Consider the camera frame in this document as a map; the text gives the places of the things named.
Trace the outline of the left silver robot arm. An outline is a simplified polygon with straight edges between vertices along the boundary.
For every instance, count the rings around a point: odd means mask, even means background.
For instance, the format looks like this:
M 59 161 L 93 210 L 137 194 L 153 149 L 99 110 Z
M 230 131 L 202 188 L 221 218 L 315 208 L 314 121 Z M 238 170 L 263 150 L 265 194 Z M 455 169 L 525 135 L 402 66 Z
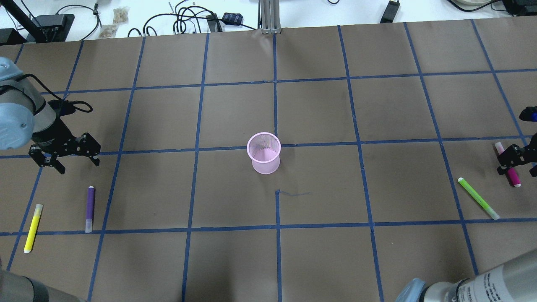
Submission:
M 46 101 L 28 78 L 32 78 L 55 99 Z M 84 156 L 95 166 L 100 165 L 101 145 L 89 133 L 75 137 L 61 120 L 64 115 L 76 110 L 84 113 L 93 107 L 83 101 L 67 101 L 54 94 L 33 74 L 25 74 L 11 59 L 1 57 L 1 100 L 0 130 L 1 150 L 18 149 L 28 144 L 29 156 L 39 167 L 52 167 L 65 174 L 65 166 L 59 157 Z M 88 109 L 81 109 L 84 104 Z M 39 226 L 43 205 L 35 206 L 34 216 L 27 235 L 24 252 L 32 252 Z M 87 302 L 49 287 L 26 276 L 11 273 L 2 268 L 1 260 L 1 301 L 2 302 Z

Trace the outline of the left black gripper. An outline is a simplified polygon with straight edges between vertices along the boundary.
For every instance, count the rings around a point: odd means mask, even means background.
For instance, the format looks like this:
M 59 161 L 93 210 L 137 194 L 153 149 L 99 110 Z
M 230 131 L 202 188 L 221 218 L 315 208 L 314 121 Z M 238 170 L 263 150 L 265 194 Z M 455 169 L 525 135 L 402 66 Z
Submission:
M 60 174 L 65 174 L 65 166 L 58 157 L 78 155 L 88 157 L 96 166 L 100 166 L 101 145 L 89 134 L 79 138 L 73 136 L 62 121 L 53 122 L 48 128 L 32 134 L 33 145 L 29 156 L 39 167 L 52 167 Z

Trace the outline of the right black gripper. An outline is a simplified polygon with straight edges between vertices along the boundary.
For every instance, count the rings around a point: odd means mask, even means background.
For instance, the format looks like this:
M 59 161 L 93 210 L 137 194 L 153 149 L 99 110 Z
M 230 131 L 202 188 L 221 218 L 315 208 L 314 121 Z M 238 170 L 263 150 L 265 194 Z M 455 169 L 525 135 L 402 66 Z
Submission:
M 498 155 L 499 167 L 497 173 L 504 175 L 511 168 L 523 166 L 529 163 L 537 162 L 537 135 L 534 134 L 530 142 L 520 147 L 518 145 L 510 145 L 505 151 Z

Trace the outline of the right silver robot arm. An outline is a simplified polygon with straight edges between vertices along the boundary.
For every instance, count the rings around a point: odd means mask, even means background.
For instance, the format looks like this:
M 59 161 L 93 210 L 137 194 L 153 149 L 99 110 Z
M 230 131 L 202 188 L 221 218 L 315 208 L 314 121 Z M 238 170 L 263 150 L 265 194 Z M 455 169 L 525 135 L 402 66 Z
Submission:
M 510 145 L 498 155 L 500 175 L 517 166 L 536 163 L 536 134 L 525 147 Z M 478 202 L 485 200 L 462 177 L 459 184 Z M 473 279 L 456 283 L 438 282 L 430 286 L 421 279 L 412 279 L 401 291 L 396 302 L 535 302 L 537 251 L 526 252 L 495 266 Z

